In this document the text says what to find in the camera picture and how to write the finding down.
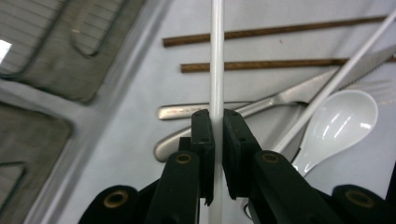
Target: screw hole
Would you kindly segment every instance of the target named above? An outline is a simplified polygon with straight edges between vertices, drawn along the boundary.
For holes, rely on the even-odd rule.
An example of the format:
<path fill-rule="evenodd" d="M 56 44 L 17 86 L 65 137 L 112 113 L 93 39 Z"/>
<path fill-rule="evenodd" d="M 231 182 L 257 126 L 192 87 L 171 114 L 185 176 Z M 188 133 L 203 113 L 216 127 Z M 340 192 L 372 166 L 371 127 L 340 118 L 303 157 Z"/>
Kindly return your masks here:
<path fill-rule="evenodd" d="M 176 157 L 176 162 L 180 164 L 189 163 L 192 160 L 192 157 L 189 154 L 180 154 Z"/>
<path fill-rule="evenodd" d="M 277 163 L 279 161 L 279 157 L 275 154 L 272 153 L 265 153 L 262 155 L 262 159 L 271 162 L 271 163 Z"/>
<path fill-rule="evenodd" d="M 375 206 L 374 200 L 367 194 L 354 189 L 349 189 L 346 191 L 346 198 L 360 207 L 372 208 Z"/>
<path fill-rule="evenodd" d="M 128 192 L 123 189 L 118 189 L 111 192 L 105 197 L 103 201 L 106 208 L 117 208 L 128 201 Z"/>

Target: spoon bowl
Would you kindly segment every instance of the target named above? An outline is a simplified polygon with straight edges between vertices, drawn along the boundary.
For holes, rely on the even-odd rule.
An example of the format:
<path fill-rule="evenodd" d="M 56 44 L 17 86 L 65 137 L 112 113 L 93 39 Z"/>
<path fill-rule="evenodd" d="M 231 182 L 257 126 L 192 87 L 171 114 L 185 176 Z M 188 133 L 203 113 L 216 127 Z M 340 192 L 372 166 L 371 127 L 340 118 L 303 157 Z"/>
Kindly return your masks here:
<path fill-rule="evenodd" d="M 339 91 L 309 121 L 292 165 L 306 176 L 312 168 L 363 139 L 375 126 L 378 108 L 364 91 Z"/>

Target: white plastic rod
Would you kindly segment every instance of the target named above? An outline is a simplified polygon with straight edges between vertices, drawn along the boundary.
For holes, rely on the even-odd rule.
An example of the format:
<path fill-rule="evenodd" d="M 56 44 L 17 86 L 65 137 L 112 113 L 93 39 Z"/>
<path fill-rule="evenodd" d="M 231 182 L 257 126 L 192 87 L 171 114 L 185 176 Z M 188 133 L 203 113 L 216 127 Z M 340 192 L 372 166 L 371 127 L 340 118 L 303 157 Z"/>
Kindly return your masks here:
<path fill-rule="evenodd" d="M 224 28 L 223 0 L 212 0 L 212 32 L 210 34 L 210 102 L 209 117 L 216 144 L 214 199 L 209 207 L 209 224 L 221 224 L 222 220 L 222 123 L 224 114 Z"/>
<path fill-rule="evenodd" d="M 350 60 L 339 70 L 339 72 L 332 78 L 329 83 L 323 88 L 323 90 L 315 97 L 315 99 L 309 104 L 304 113 L 300 116 L 297 122 L 291 127 L 288 133 L 277 143 L 273 148 L 275 152 L 282 152 L 293 137 L 299 132 L 303 126 L 311 118 L 315 110 L 320 104 L 328 97 L 336 88 L 338 83 L 349 73 L 349 71 L 355 66 L 355 64 L 361 59 L 361 57 L 367 52 L 367 50 L 376 42 L 376 40 L 389 28 L 396 18 L 396 8 L 391 12 L 387 18 L 382 22 L 380 27 L 375 33 L 369 38 L 369 40 L 361 47 L 361 49 L 353 55 Z"/>

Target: chopstick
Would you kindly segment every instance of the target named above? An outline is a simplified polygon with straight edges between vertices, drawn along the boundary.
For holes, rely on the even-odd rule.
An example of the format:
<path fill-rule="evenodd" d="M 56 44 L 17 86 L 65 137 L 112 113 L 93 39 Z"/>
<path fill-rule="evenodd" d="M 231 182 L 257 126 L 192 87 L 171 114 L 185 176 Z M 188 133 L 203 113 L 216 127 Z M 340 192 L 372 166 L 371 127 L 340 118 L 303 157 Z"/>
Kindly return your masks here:
<path fill-rule="evenodd" d="M 306 31 L 306 30 L 325 29 L 325 28 L 332 28 L 338 26 L 356 25 L 356 24 L 369 23 L 369 22 L 379 22 L 384 20 L 385 18 L 386 18 L 385 16 L 378 16 L 378 17 L 360 18 L 354 20 L 325 21 L 325 22 L 308 23 L 301 25 L 230 31 L 224 33 L 224 39 L 236 39 L 236 38 L 258 36 L 258 35 L 274 35 L 274 34 L 283 34 L 283 33 Z M 203 43 L 209 41 L 210 41 L 210 34 L 184 35 L 184 36 L 164 38 L 163 46 L 172 47 L 178 45 L 188 45 L 188 44 Z"/>
<path fill-rule="evenodd" d="M 229 62 L 224 63 L 225 71 L 250 70 L 263 68 L 286 68 L 286 67 L 308 67 L 308 66 L 332 66 L 343 65 L 347 58 L 341 59 L 305 59 L 305 60 L 279 60 L 279 61 L 253 61 L 253 62 Z M 396 58 L 387 60 L 396 63 Z M 183 63 L 180 65 L 181 73 L 208 72 L 210 63 Z"/>

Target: black clamp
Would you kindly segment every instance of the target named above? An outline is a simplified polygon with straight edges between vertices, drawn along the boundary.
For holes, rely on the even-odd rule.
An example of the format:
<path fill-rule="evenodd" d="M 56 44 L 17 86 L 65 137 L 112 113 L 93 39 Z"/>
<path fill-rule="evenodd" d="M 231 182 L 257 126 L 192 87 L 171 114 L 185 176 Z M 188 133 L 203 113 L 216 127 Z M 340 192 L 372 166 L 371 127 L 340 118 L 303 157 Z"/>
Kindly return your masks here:
<path fill-rule="evenodd" d="M 249 198 L 254 223 L 396 223 L 395 206 L 367 189 L 339 186 L 329 196 L 310 187 L 285 157 L 261 149 L 240 114 L 225 110 L 223 123 L 228 190 L 233 199 Z M 214 162 L 210 118 L 201 110 L 191 117 L 191 138 L 180 139 L 159 180 L 140 191 L 105 189 L 79 223 L 198 223 L 199 199 L 213 201 Z"/>

